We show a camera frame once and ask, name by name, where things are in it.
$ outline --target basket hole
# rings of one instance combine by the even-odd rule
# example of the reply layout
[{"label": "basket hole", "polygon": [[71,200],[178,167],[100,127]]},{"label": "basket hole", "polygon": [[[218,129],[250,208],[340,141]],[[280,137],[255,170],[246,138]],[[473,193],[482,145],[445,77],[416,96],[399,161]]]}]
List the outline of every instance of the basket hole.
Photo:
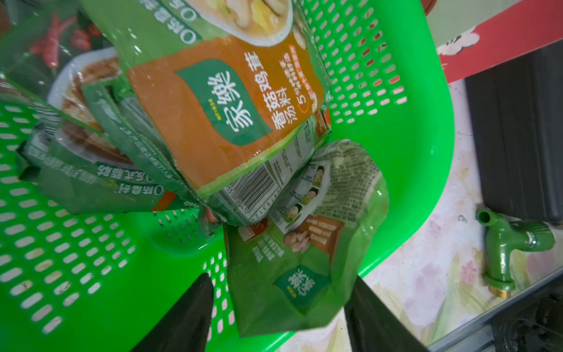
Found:
[{"label": "basket hole", "polygon": [[58,295],[61,295],[62,293],[64,293],[69,288],[70,288],[70,282],[65,281],[65,282],[61,283],[60,285],[58,285],[57,288],[55,288],[53,290],[53,292],[58,296]]},{"label": "basket hole", "polygon": [[5,229],[4,233],[11,236],[11,235],[18,234],[18,233],[22,232],[23,230],[25,230],[25,226],[22,225],[22,224],[17,224],[17,225],[10,226],[9,228]]},{"label": "basket hole", "polygon": [[45,251],[42,248],[36,248],[32,251],[29,251],[25,254],[25,258],[27,260],[31,260],[31,259],[35,259],[41,255],[43,255],[43,253],[45,253]]},{"label": "basket hole", "polygon": [[83,239],[82,241],[78,242],[78,245],[80,247],[85,247],[87,245],[89,245],[90,243],[92,243],[92,240],[89,238]]},{"label": "basket hole", "polygon": [[72,295],[65,298],[65,300],[62,302],[62,305],[64,305],[65,307],[68,307],[69,305],[74,303],[74,301],[76,301],[78,299],[78,297],[80,297],[80,294],[78,292],[75,292]]},{"label": "basket hole", "polygon": [[21,270],[20,268],[10,269],[7,272],[0,275],[0,282],[8,282],[10,280],[13,280],[18,276],[20,276],[21,273],[23,273],[23,270]]},{"label": "basket hole", "polygon": [[72,268],[70,271],[71,271],[73,274],[78,274],[78,273],[80,273],[82,270],[84,270],[84,268],[86,268],[86,264],[80,263],[80,264],[78,264],[77,266],[75,266],[74,268]]},{"label": "basket hole", "polygon": [[381,63],[384,64],[384,63],[388,62],[389,60],[391,60],[391,54],[387,54],[383,58],[381,58]]},{"label": "basket hole", "polygon": [[111,271],[111,265],[107,265],[105,268],[102,269],[101,274],[106,275]]},{"label": "basket hole", "polygon": [[72,237],[78,237],[84,233],[83,229],[74,230],[70,233]]},{"label": "basket hole", "polygon": [[33,238],[31,236],[27,236],[27,237],[20,238],[14,244],[16,245],[17,248],[22,248],[22,247],[25,247],[25,246],[29,246],[33,242],[35,242],[35,238]]},{"label": "basket hole", "polygon": [[63,216],[67,216],[69,214],[68,211],[61,209],[55,212],[55,216],[56,217],[63,217]]},{"label": "basket hole", "polygon": [[34,211],[28,214],[28,218],[30,218],[31,220],[39,219],[43,216],[45,216],[45,212],[42,210]]},{"label": "basket hole", "polygon": [[8,220],[15,219],[16,213],[4,213],[0,214],[0,222],[6,222]]},{"label": "basket hole", "polygon": [[59,326],[59,324],[62,322],[62,318],[61,317],[55,317],[53,319],[51,319],[50,322],[47,323],[47,325],[45,325],[43,327],[43,333],[46,335],[48,333],[50,333],[51,331],[53,331],[57,326]]},{"label": "basket hole", "polygon": [[78,254],[76,253],[72,253],[67,255],[66,257],[64,257],[64,259],[62,260],[65,264],[68,264],[70,262],[73,262],[76,258],[78,258]]},{"label": "basket hole", "polygon": [[42,298],[43,294],[41,292],[34,293],[21,303],[21,307],[27,309],[39,302]]},{"label": "basket hole", "polygon": [[[383,43],[380,46],[377,47],[377,51],[378,52],[382,52],[383,50],[385,50],[387,48],[387,43]],[[389,58],[385,61],[383,61],[383,59],[381,59],[382,63],[385,63],[387,61],[389,61],[389,59],[391,58],[391,54],[387,54],[389,56]]]},{"label": "basket hole", "polygon": [[49,269],[53,265],[53,261],[51,259],[44,260],[35,266],[35,270],[40,273]]},{"label": "basket hole", "polygon": [[98,291],[98,289],[100,288],[101,284],[99,282],[96,282],[95,284],[93,284],[92,286],[90,286],[90,288],[88,289],[88,293],[91,295],[94,292]]},{"label": "basket hole", "polygon": [[9,184],[18,183],[20,182],[20,180],[18,180],[16,176],[9,176],[9,177],[1,178],[0,182],[2,182],[5,185],[9,185]]},{"label": "basket hole", "polygon": [[57,247],[55,247],[55,252],[57,252],[57,253],[64,252],[67,249],[69,249],[69,247],[70,247],[70,245],[68,244],[68,242],[65,242],[65,243],[60,244]]},{"label": "basket hole", "polygon": [[371,15],[373,15],[373,7],[370,7],[365,13],[364,18],[368,19]]},{"label": "basket hole", "polygon": [[53,271],[51,274],[47,275],[45,277],[45,283],[46,284],[50,284],[53,283],[54,281],[58,280],[59,277],[62,276],[62,273],[60,271]]},{"label": "basket hole", "polygon": [[10,194],[13,195],[14,197],[18,197],[20,195],[24,195],[24,194],[28,194],[29,191],[25,188],[16,188],[16,189],[12,189],[10,190]]},{"label": "basket hole", "polygon": [[26,280],[14,287],[12,287],[12,289],[10,290],[10,294],[12,296],[18,296],[22,293],[24,293],[25,291],[29,290],[31,288],[31,286],[33,286],[33,282],[31,282],[30,280]]},{"label": "basket hole", "polygon": [[104,257],[99,257],[98,259],[96,259],[96,260],[94,261],[94,265],[95,265],[95,266],[99,266],[99,265],[102,264],[104,261],[105,261],[105,258],[104,258]]},{"label": "basket hole", "polygon": [[385,69],[385,73],[391,73],[393,71],[395,71],[395,69],[397,68],[397,66],[395,64],[389,66],[388,68]]},{"label": "basket hole", "polygon": [[3,256],[0,256],[0,266],[4,264],[8,264],[11,261],[12,261],[12,257],[8,254],[4,254]]},{"label": "basket hole", "polygon": [[84,275],[80,278],[80,283],[84,285],[85,283],[90,281],[93,277],[94,277],[94,274],[88,273],[88,274],[86,274],[86,275]]},{"label": "basket hole", "polygon": [[76,219],[70,219],[70,220],[66,220],[65,222],[63,222],[62,225],[63,225],[64,227],[66,227],[66,228],[69,228],[69,227],[71,227],[71,226],[76,225],[77,223],[78,223],[78,220],[76,220]]},{"label": "basket hole", "polygon": [[53,224],[50,221],[47,221],[47,222],[44,222],[42,224],[37,225],[37,229],[39,231],[46,231],[46,230],[52,228],[53,226],[55,226],[55,224]]},{"label": "basket hole", "polygon": [[55,232],[55,233],[50,234],[49,236],[45,237],[45,239],[47,240],[47,242],[54,242],[61,237],[62,237],[62,235],[59,232]]}]

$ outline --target seasoning packet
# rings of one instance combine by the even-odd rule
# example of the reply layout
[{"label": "seasoning packet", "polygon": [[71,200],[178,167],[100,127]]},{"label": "seasoning packet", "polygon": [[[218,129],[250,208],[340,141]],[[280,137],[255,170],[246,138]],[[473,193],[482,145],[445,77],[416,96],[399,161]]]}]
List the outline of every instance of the seasoning packet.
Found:
[{"label": "seasoning packet", "polygon": [[388,207],[385,179],[368,152],[340,140],[315,153],[267,218],[225,225],[239,334],[328,324],[350,298]]},{"label": "seasoning packet", "polygon": [[[330,85],[301,9],[290,0],[83,5],[118,53],[121,83],[131,86],[111,95],[122,115],[131,113],[124,101],[135,102],[131,116],[146,114],[198,202],[233,224],[263,217],[312,155],[309,131]],[[90,106],[98,103],[90,97]],[[289,152],[305,134],[309,144]],[[119,139],[119,148],[139,153],[134,140]],[[279,177],[265,166],[274,157],[284,161]]]},{"label": "seasoning packet", "polygon": [[100,135],[69,121],[54,133],[37,188],[72,214],[187,207]]}]

